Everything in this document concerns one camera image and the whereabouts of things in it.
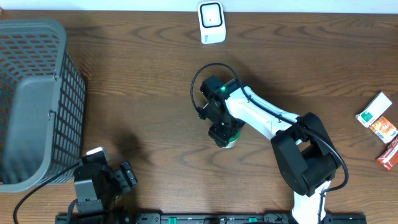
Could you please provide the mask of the green lid jar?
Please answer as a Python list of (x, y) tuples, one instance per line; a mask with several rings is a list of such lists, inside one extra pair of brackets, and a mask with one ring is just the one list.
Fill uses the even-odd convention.
[(228, 144), (224, 147), (225, 149), (232, 148), (236, 145), (236, 142), (239, 138), (240, 132), (238, 131), (233, 137), (231, 137), (228, 141)]

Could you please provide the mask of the white and green carton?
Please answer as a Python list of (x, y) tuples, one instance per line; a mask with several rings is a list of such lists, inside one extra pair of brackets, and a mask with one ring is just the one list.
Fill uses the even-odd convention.
[(391, 105), (392, 101), (381, 91), (355, 118), (369, 128)]

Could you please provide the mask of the small orange box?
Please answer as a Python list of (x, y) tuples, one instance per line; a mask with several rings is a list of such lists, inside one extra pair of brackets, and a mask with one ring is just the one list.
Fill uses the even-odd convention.
[(389, 144), (397, 136), (397, 128), (383, 116), (380, 116), (369, 128), (384, 144)]

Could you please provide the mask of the red chocolate bar wrapper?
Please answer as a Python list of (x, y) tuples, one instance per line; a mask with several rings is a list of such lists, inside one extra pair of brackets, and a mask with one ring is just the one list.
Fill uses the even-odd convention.
[(397, 164), (397, 137), (388, 145), (386, 151), (376, 159), (376, 162), (391, 171)]

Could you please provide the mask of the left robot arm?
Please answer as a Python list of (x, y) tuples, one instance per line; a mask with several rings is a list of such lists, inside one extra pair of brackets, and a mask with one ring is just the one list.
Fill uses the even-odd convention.
[(122, 162), (113, 170), (107, 164), (87, 162), (74, 171), (74, 200), (66, 215), (66, 223), (119, 223), (133, 222), (132, 215), (116, 200), (137, 185), (137, 179), (129, 162)]

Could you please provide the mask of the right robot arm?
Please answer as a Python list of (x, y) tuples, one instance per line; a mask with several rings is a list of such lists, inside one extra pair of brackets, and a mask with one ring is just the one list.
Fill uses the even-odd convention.
[(294, 191), (293, 219), (297, 223), (322, 223), (325, 195), (343, 166), (320, 118), (286, 112), (257, 96), (237, 78), (222, 83), (215, 76), (200, 87), (207, 104), (197, 107), (200, 119), (213, 124), (209, 136), (223, 148), (235, 145), (247, 124), (271, 142), (286, 184)]

